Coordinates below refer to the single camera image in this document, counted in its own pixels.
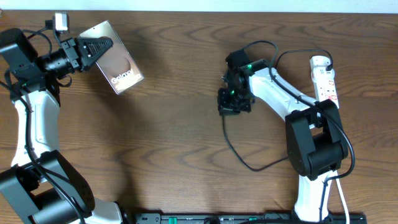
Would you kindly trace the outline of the rose gold Galaxy smartphone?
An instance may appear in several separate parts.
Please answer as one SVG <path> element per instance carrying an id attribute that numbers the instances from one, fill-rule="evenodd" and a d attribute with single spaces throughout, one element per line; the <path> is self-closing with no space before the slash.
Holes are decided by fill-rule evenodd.
<path id="1" fill-rule="evenodd" d="M 122 92 L 143 81 L 144 75 L 139 70 L 122 40 L 110 21 L 103 21 L 82 32 L 83 38 L 110 38 L 113 46 L 96 62 L 114 92 Z"/>

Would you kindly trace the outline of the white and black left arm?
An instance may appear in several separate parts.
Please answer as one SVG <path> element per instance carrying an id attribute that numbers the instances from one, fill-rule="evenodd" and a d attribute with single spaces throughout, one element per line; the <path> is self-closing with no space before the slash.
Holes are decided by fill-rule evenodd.
<path id="1" fill-rule="evenodd" d="M 18 28 L 1 32 L 1 55 L 9 66 L 2 85 L 19 117 L 16 155 L 1 173 L 2 196 L 24 223 L 131 223 L 117 202 L 95 198 L 59 151 L 61 79 L 89 70 L 113 41 L 70 38 L 39 56 L 33 35 Z"/>

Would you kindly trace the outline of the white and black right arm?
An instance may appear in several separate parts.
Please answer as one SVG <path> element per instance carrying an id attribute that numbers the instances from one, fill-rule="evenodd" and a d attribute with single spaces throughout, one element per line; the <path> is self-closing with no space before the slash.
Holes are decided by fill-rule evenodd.
<path id="1" fill-rule="evenodd" d="M 226 58 L 226 87 L 218 92 L 222 118 L 250 112 L 256 98 L 268 104 L 284 121 L 287 160 L 298 173 L 294 214 L 302 222 L 321 223 L 332 182 L 352 173 L 353 146 L 343 130 L 335 87 L 333 58 L 317 49 L 310 59 L 315 96 L 310 97 L 284 80 L 277 71 L 282 56 L 252 61 L 244 49 Z"/>

